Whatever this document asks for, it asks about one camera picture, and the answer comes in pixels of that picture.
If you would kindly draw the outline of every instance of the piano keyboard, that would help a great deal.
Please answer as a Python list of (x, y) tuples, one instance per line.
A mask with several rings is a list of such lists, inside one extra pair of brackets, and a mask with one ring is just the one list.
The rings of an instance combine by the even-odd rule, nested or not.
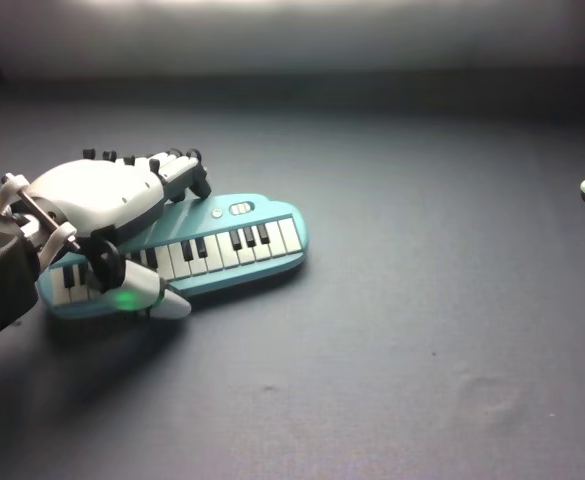
[[(307, 233), (298, 211), (289, 204), (249, 195), (251, 210), (237, 218), (237, 197), (245, 196), (166, 206), (169, 211), (161, 220), (119, 250), (131, 261), (158, 272), (186, 296), (244, 283), (300, 263)], [(219, 211), (227, 214), (219, 217)], [(44, 302), (61, 316), (106, 313), (105, 305), (98, 301), (100, 292), (87, 283), (85, 259), (71, 255), (74, 258), (68, 261), (67, 257), (42, 275), (39, 286)]]

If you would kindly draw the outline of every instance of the gray table surface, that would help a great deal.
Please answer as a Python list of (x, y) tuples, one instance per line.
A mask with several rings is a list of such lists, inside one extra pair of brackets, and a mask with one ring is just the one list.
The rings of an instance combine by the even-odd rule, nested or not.
[(180, 324), (39, 303), (0, 334), (0, 479), (585, 479), (585, 128), (0, 101), (0, 178), (87, 146), (199, 148), (311, 252)]

